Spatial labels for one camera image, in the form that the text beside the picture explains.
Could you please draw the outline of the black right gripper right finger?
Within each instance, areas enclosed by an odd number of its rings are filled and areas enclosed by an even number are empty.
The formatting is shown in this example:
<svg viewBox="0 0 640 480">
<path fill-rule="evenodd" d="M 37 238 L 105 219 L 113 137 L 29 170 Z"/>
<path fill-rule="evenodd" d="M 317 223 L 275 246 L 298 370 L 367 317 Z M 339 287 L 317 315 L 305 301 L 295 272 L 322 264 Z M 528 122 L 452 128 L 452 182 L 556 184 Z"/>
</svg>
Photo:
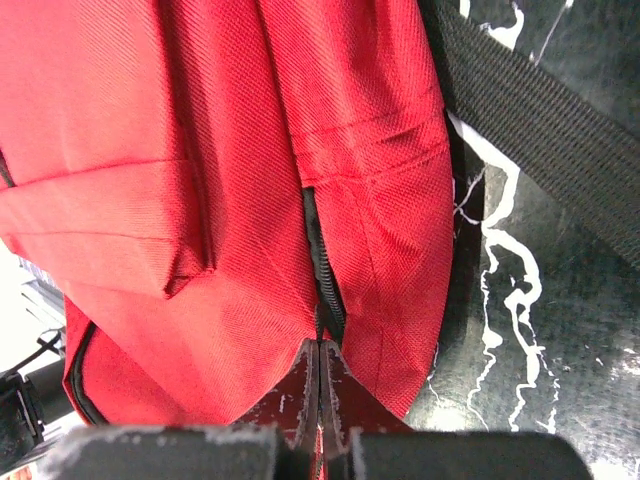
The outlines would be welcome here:
<svg viewBox="0 0 640 480">
<path fill-rule="evenodd" d="M 416 431 L 358 380 L 339 348 L 319 345 L 327 479 L 588 479 L 576 450 L 541 433 Z"/>
</svg>

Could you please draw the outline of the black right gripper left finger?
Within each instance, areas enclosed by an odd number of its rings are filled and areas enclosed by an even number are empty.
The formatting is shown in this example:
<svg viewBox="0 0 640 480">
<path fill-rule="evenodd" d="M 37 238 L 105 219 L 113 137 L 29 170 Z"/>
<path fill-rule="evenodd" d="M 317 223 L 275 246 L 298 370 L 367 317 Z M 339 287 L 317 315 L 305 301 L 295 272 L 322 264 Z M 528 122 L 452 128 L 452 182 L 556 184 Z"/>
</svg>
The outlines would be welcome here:
<svg viewBox="0 0 640 480">
<path fill-rule="evenodd" d="M 45 479 L 313 479 L 319 345 L 229 426 L 76 428 L 38 463 Z"/>
</svg>

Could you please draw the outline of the red backpack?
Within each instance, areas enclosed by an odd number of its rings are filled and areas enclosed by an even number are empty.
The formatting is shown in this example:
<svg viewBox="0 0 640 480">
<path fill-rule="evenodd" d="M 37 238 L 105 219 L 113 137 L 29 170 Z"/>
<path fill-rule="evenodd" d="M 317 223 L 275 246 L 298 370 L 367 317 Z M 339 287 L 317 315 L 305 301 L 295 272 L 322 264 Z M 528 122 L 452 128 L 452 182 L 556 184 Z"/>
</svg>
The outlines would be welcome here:
<svg viewBox="0 0 640 480">
<path fill-rule="evenodd" d="M 65 316 L 3 470 L 232 425 L 310 339 L 416 431 L 639 475 L 635 1 L 5 1 L 1 240 Z"/>
</svg>

